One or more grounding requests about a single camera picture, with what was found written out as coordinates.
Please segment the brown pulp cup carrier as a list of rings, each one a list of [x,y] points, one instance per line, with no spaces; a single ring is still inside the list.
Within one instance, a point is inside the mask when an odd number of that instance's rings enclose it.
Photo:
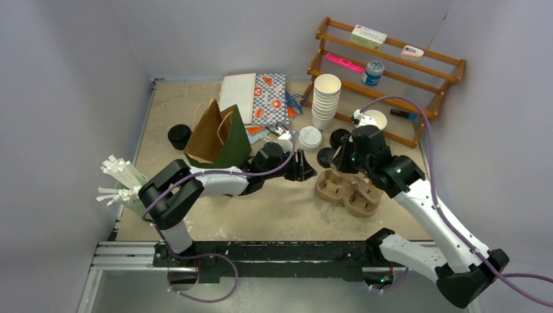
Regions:
[[[383,196],[382,190],[360,174],[341,173],[332,168],[319,174],[315,190],[322,200],[342,206],[358,218],[375,215]]]

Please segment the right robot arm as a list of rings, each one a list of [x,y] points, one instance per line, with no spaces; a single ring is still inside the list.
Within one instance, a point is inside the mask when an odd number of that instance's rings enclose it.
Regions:
[[[500,248],[490,249],[433,193],[423,170],[406,155],[393,155],[382,131],[373,125],[344,136],[333,158],[341,173],[362,173],[407,210],[436,245],[428,248],[384,228],[369,238],[370,263],[392,261],[433,281],[454,306],[466,308],[509,263]]]

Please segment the green paper bag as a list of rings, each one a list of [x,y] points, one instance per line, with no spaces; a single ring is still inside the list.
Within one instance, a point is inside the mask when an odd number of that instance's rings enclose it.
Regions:
[[[229,168],[241,166],[251,154],[251,145],[236,105],[220,110],[209,98],[203,115],[193,122],[192,135],[183,152],[191,166]]]

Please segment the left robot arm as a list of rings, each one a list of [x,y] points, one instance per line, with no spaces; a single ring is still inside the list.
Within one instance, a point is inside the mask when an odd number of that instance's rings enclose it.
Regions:
[[[267,143],[239,167],[203,169],[176,159],[146,182],[138,197],[145,207],[144,218],[168,243],[171,261],[185,267],[194,260],[194,241],[184,218],[198,199],[246,196],[259,191],[268,179],[303,182],[316,175],[302,149],[287,151],[277,143]]]

